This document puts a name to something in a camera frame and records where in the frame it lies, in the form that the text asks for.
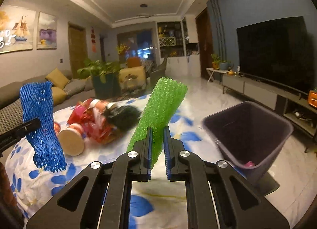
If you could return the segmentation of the person's left hand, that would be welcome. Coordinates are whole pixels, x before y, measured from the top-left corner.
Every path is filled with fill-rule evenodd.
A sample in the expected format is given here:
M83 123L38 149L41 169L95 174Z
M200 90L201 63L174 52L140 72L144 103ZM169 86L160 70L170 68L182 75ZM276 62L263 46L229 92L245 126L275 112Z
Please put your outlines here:
M10 181L8 175L6 173L5 167L2 163L1 165L1 199L5 202L5 204L14 212L17 212L17 200L13 195L13 191L10 186Z

